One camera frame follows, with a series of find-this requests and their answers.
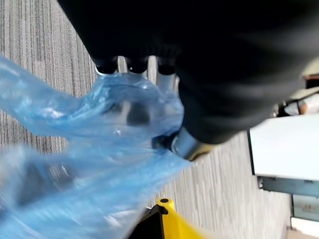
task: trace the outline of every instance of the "black plastic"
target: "black plastic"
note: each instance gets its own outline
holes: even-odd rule
[[[319,36],[307,35],[319,12],[315,0],[231,0],[213,6],[163,0],[156,7],[58,1],[98,66],[119,55],[171,59],[180,78],[183,126],[203,143],[223,143],[265,120],[274,104],[302,87],[300,74],[319,51]],[[287,37],[298,31],[298,41]],[[160,65],[165,66],[160,72],[173,72],[170,64]]]

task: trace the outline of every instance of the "yellow plastic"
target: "yellow plastic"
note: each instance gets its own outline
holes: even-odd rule
[[[162,216],[165,239],[204,239],[202,235],[175,212],[173,200],[162,198],[158,200],[158,205],[168,211],[167,215]]]

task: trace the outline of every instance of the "plastic bag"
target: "plastic bag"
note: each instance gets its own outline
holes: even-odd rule
[[[63,153],[2,152],[0,238],[125,238],[150,196],[190,164],[152,145],[178,130],[183,108],[139,76],[101,77],[77,98],[0,56],[0,108],[34,134],[68,139]]]

